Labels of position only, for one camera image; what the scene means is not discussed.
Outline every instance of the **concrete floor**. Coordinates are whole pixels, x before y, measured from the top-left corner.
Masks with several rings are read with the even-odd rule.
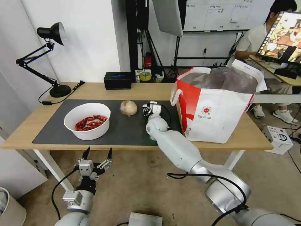
[[[255,123],[289,128],[289,125],[273,117],[270,112],[276,108],[265,104],[266,118]],[[294,114],[297,105],[291,106]],[[295,144],[290,153],[301,168],[300,146]],[[81,157],[82,151],[52,151],[54,160],[67,174]],[[203,158],[214,164],[223,164],[230,152],[201,152]],[[89,158],[103,161],[105,151],[91,151]],[[245,152],[234,168],[236,173],[251,188],[247,205],[251,208],[286,213],[301,218],[301,175],[285,155],[264,151]],[[147,213],[163,217],[165,226],[211,225],[218,213],[207,201],[206,185],[193,178],[174,180],[167,172],[180,172],[161,151],[114,151],[113,165],[97,182],[97,192],[90,215],[91,225],[115,226],[128,221],[131,212]],[[49,180],[19,199],[27,210],[24,226],[52,226],[57,215],[51,203],[51,191],[56,180],[50,174]],[[70,182],[78,184],[78,174]],[[55,201],[61,215],[67,214],[61,198],[64,189],[58,187]],[[227,217],[219,225],[235,225]]]

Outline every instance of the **wooden table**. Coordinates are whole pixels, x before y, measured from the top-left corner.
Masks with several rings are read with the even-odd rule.
[[[64,83],[74,87],[76,83]],[[169,100],[172,84],[170,83],[133,83],[131,90],[106,90],[103,83],[86,83],[77,89],[68,99],[81,100]],[[16,131],[4,142],[2,149],[33,149],[42,162],[48,167],[57,180],[64,177],[63,172],[55,163],[47,150],[85,150],[87,145],[68,144],[34,144],[32,141],[53,116],[60,104],[39,106]],[[272,145],[247,114],[243,114],[239,124],[226,144],[193,142],[200,150],[228,151],[232,153],[225,163],[233,169],[244,151],[272,150]],[[116,146],[91,145],[92,150],[159,150],[158,146]],[[68,180],[62,182],[66,190],[73,187]]]
[[[290,86],[301,86],[301,77],[296,79],[284,77],[275,74],[275,69],[268,65],[265,61],[261,61],[256,56],[249,56],[256,65],[259,65],[263,70],[272,74],[279,82],[284,82]],[[301,103],[301,95],[295,94],[256,94],[254,96],[254,103]]]
[[[278,78],[280,81],[285,82],[291,86],[301,86],[301,77],[297,76],[296,79],[284,77],[281,75],[275,74],[275,69],[272,68],[270,65],[268,65],[265,61],[260,61],[260,59],[256,56],[249,56],[251,60],[256,62],[256,64],[259,64],[263,69],[267,70],[271,74],[273,74],[276,78]]]

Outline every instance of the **garlic bulb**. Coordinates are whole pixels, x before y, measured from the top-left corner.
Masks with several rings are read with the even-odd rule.
[[[125,100],[120,105],[120,111],[128,116],[134,115],[137,112],[137,105],[133,101]]]

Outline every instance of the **monitor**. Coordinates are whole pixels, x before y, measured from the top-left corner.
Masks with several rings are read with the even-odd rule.
[[[301,63],[301,14],[280,12],[257,56],[277,63]]]

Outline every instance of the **white bowl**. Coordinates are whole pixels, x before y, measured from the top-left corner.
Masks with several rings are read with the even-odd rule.
[[[88,131],[76,131],[75,124],[88,116],[101,115],[108,119],[99,127]],[[88,103],[73,108],[64,118],[65,127],[81,140],[94,140],[104,135],[110,126],[110,109],[100,103]]]

